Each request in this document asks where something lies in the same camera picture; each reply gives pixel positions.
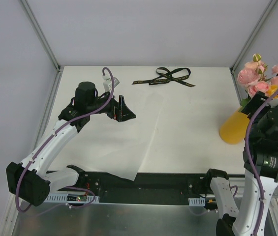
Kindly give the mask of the yellow flower stem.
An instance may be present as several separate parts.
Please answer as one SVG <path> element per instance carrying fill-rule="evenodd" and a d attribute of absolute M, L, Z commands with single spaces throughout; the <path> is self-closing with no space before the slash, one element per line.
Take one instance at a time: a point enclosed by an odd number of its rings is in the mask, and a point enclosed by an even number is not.
<path fill-rule="evenodd" d="M 268 91 L 266 92 L 266 96 L 270 97 L 278 90 L 278 85 L 270 85 Z"/>

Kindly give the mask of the white wrapping paper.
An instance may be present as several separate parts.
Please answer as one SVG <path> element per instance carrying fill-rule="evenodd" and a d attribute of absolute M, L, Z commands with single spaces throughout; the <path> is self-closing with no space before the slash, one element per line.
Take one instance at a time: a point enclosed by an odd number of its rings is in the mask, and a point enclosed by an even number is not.
<path fill-rule="evenodd" d="M 50 171 L 75 165 L 134 180 L 151 144 L 164 97 L 155 91 L 118 85 L 115 97 L 124 96 L 135 119 L 117 122 L 105 114 L 92 115 L 79 134 L 60 151 Z"/>

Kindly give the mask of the black ribbon gold lettering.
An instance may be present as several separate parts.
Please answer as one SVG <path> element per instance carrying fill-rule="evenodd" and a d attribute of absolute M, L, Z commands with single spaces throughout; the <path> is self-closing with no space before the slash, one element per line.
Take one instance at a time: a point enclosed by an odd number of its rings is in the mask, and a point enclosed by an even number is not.
<path fill-rule="evenodd" d="M 186 75 L 180 77 L 174 77 L 174 74 L 182 71 L 185 71 Z M 195 85 L 186 82 L 186 80 L 191 76 L 191 70 L 187 67 L 176 68 L 172 71 L 170 71 L 166 67 L 159 67 L 155 70 L 155 72 L 158 74 L 158 77 L 150 80 L 133 81 L 132 84 L 133 85 L 148 84 L 149 86 L 154 86 L 154 85 L 168 84 L 170 82 L 176 82 L 186 87 L 190 87 L 190 88 L 195 87 Z"/>

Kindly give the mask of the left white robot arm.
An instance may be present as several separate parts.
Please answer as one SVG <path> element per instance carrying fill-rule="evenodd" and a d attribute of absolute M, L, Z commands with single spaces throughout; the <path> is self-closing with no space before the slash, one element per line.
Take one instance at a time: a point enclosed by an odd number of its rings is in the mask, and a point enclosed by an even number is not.
<path fill-rule="evenodd" d="M 67 166 L 51 173 L 48 169 L 65 145 L 90 121 L 91 115 L 106 114 L 117 122 L 136 118 L 122 95 L 115 100 L 113 92 L 118 84 L 116 78 L 105 81 L 105 92 L 98 95 L 94 83 L 81 82 L 49 135 L 19 164 L 11 162 L 7 166 L 8 189 L 15 195 L 17 207 L 19 199 L 36 207 L 54 191 L 68 187 L 81 191 L 85 187 L 85 179 L 80 176 L 82 170 L 77 167 Z"/>

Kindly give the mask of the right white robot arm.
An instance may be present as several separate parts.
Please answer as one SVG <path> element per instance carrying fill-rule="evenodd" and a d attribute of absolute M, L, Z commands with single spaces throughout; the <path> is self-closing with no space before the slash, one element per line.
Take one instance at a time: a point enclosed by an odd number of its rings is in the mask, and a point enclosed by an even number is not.
<path fill-rule="evenodd" d="M 236 206 L 226 172 L 209 169 L 203 189 L 214 194 L 218 236 L 262 236 L 272 195 L 278 186 L 278 89 L 266 97 L 258 92 L 241 110 L 249 123 L 243 160 L 245 187 Z"/>

